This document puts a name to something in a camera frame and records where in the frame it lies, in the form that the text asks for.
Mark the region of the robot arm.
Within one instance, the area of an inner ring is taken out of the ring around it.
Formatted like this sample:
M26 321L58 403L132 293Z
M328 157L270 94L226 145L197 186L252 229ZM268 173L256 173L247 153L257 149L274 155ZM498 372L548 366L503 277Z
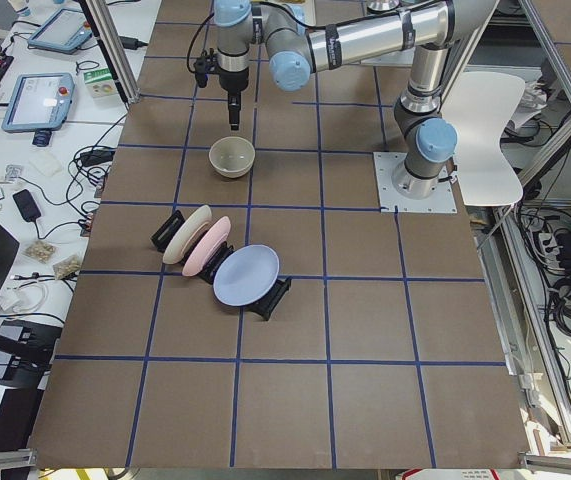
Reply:
M433 193L457 134L440 114L442 77L450 48L489 19L492 1L427 1L338 24L306 26L290 6L270 2L217 1L217 46L198 72L205 85L216 74L227 93L228 123L240 124L241 96L249 81L249 48L265 46L274 83L292 92L311 75L396 51L413 51L406 88L394 118L408 152L392 175L395 189L411 199Z

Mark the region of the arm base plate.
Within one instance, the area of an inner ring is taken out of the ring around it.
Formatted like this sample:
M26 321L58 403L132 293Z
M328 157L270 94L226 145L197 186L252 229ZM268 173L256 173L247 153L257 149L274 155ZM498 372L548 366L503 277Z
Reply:
M450 175L445 166L437 177L419 179L406 169L406 154L374 152L374 172L383 213L457 213Z

